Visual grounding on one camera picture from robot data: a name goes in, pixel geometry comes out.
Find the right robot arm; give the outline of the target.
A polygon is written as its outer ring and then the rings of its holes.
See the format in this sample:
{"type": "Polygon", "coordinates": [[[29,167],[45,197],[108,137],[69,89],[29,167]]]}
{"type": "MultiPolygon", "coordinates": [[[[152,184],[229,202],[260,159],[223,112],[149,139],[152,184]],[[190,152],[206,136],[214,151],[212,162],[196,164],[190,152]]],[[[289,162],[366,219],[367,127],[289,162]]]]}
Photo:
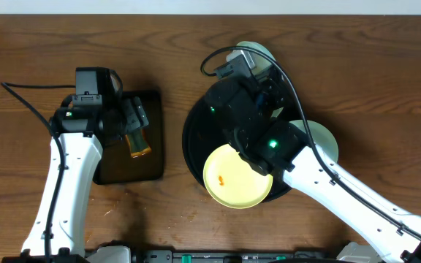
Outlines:
{"type": "Polygon", "coordinates": [[[421,217],[403,210],[344,168],[314,141],[285,74],[219,74],[205,103],[238,161],[316,200],[355,230],[383,262],[421,262],[421,217]]]}

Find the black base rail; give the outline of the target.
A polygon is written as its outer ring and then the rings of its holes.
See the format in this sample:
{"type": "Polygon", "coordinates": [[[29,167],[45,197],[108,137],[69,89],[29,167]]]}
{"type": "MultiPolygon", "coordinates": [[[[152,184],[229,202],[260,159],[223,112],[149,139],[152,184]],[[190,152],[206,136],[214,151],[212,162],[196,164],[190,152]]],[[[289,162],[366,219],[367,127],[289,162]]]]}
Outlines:
{"type": "Polygon", "coordinates": [[[215,251],[136,251],[132,263],[266,263],[266,262],[337,262],[318,251],[296,252],[215,252],[215,251]]]}

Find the light blue plate top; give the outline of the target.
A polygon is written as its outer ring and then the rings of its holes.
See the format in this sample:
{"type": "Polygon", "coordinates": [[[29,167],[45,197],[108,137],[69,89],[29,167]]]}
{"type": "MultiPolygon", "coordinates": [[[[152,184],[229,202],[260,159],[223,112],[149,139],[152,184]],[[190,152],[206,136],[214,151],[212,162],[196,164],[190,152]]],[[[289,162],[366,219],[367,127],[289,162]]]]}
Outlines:
{"type": "MultiPolygon", "coordinates": [[[[237,43],[237,46],[253,48],[274,59],[272,53],[258,42],[242,41],[237,43]]],[[[245,50],[239,50],[239,53],[243,54],[243,57],[246,59],[246,62],[249,65],[249,68],[253,75],[258,75],[272,66],[272,64],[268,60],[256,53],[252,53],[245,50]]]]}

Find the yellow plate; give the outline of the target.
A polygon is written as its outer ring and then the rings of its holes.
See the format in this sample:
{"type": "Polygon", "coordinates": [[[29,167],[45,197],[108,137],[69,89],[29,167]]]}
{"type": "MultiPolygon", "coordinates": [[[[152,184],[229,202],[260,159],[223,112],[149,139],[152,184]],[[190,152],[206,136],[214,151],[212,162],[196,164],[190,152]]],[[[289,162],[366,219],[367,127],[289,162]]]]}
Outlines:
{"type": "Polygon", "coordinates": [[[273,186],[271,175],[255,172],[228,144],[209,155],[202,174],[208,193],[221,205],[233,209],[258,205],[273,186]]]}

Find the light blue plate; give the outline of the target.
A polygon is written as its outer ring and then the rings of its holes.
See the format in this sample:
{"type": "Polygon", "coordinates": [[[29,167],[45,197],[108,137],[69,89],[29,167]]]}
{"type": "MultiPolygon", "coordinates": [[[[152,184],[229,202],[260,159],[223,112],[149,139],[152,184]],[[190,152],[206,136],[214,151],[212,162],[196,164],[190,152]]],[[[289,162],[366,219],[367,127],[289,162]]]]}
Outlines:
{"type": "MultiPolygon", "coordinates": [[[[253,48],[274,59],[272,53],[258,42],[242,41],[237,43],[237,46],[253,48]]],[[[239,50],[239,53],[243,54],[243,57],[246,59],[246,62],[249,65],[249,68],[253,75],[258,75],[272,66],[272,64],[268,60],[256,53],[252,53],[245,50],[239,50]]]]}
{"type": "MultiPolygon", "coordinates": [[[[282,117],[283,107],[274,110],[271,114],[271,118],[282,117]]],[[[289,122],[295,125],[297,128],[305,132],[303,121],[299,118],[287,117],[289,122]]],[[[338,162],[339,152],[338,143],[335,140],[333,134],[322,124],[315,121],[308,120],[308,126],[310,128],[314,142],[321,146],[323,151],[335,162],[338,162]]]]}

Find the black rectangular water tray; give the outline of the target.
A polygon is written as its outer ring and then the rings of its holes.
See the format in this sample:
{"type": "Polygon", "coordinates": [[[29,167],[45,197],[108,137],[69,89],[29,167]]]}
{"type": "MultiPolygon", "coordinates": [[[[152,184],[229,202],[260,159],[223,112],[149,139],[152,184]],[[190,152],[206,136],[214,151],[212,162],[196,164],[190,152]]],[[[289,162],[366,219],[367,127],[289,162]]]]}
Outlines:
{"type": "Polygon", "coordinates": [[[97,185],[158,180],[163,176],[164,126],[160,93],[154,90],[124,93],[127,99],[136,96],[140,98],[149,120],[149,125],[141,132],[151,150],[133,157],[126,138],[110,140],[104,147],[102,159],[94,174],[93,182],[97,185]]]}

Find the round black tray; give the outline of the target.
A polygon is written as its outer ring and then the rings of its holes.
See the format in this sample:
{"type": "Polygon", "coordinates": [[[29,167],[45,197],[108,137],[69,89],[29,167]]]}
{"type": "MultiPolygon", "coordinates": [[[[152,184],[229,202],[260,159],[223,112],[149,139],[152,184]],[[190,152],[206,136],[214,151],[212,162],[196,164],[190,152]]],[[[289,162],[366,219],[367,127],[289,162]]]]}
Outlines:
{"type": "MultiPolygon", "coordinates": [[[[280,116],[294,120],[298,113],[294,106],[294,100],[288,88],[282,88],[283,95],[272,95],[280,98],[285,111],[280,116]]],[[[183,157],[189,171],[195,180],[205,189],[203,170],[208,156],[218,147],[227,143],[226,137],[218,127],[212,112],[205,102],[205,96],[197,100],[190,110],[182,134],[183,157]]],[[[270,202],[287,194],[292,188],[279,181],[273,182],[269,194],[262,202],[270,202]]]]}

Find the green orange sponge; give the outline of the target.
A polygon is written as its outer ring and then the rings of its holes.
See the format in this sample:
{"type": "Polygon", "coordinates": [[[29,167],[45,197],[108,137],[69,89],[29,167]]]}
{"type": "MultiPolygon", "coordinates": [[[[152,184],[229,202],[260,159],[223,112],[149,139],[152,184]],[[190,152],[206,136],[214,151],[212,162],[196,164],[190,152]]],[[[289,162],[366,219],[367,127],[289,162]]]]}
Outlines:
{"type": "Polygon", "coordinates": [[[134,130],[132,133],[127,134],[125,139],[129,145],[129,152],[132,158],[141,157],[151,152],[151,146],[146,139],[144,129],[134,130]]]}

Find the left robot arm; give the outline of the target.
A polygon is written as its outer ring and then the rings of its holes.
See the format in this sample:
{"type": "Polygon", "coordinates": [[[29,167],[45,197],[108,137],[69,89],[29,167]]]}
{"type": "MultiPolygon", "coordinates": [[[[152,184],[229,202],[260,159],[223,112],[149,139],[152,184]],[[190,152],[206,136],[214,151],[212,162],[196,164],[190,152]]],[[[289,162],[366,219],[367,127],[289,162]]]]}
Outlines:
{"type": "Polygon", "coordinates": [[[88,197],[104,147],[111,140],[124,140],[132,158],[150,153],[143,131],[148,124],[140,98],[124,97],[122,80],[114,70],[77,68],[75,93],[48,121],[48,177],[20,261],[85,261],[88,197]]]}

